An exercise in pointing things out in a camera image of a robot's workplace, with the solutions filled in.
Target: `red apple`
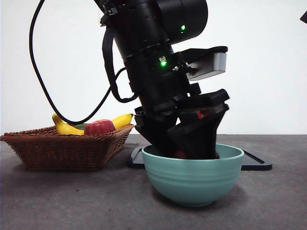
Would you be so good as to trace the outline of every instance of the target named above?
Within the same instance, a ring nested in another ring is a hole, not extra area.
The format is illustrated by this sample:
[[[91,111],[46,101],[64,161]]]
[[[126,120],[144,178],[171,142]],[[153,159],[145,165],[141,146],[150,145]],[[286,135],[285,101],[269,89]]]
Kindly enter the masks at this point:
[[[113,131],[115,131],[113,122],[105,119],[87,124],[84,135],[104,134]]]
[[[176,152],[175,152],[173,158],[187,159],[188,157],[187,157],[187,155],[184,153],[183,150],[178,149],[178,150],[176,150]]]

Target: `green led light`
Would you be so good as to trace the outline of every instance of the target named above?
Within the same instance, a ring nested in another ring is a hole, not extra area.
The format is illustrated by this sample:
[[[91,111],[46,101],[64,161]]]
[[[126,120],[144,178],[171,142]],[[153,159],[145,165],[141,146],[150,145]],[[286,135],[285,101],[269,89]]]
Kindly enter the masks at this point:
[[[161,66],[164,67],[167,65],[167,61],[161,61]]]

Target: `white wall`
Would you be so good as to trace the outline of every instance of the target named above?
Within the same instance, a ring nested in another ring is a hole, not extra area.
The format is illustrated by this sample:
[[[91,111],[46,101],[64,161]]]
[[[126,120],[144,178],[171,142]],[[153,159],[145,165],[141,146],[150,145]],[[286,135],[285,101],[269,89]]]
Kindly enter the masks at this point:
[[[28,53],[38,2],[1,0],[1,134],[53,125]],[[224,88],[231,97],[219,133],[307,134],[307,24],[299,20],[307,1],[207,2],[205,31],[174,50],[228,46],[226,73],[200,81],[203,92]],[[46,0],[36,24],[37,65],[53,101],[73,120],[87,116],[108,88],[99,20],[92,0]],[[123,66],[117,51],[115,66]],[[131,95],[126,76],[118,84],[122,96]],[[112,119],[139,105],[110,96],[91,121]]]

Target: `ceramic bowl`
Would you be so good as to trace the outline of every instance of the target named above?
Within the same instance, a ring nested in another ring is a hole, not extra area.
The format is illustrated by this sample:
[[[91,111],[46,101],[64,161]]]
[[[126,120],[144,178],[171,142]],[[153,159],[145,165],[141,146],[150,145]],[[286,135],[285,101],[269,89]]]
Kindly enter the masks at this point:
[[[216,144],[220,159],[162,157],[154,146],[142,149],[147,175],[157,191],[177,204],[201,207],[226,195],[241,172],[244,152]]]

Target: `wicker basket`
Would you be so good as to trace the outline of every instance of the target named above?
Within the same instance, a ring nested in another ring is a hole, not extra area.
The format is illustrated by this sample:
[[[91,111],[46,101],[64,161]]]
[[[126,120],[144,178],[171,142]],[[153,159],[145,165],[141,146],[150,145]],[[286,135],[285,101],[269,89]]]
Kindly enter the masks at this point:
[[[134,125],[102,135],[59,135],[55,126],[5,133],[27,170],[98,171],[124,148]]]

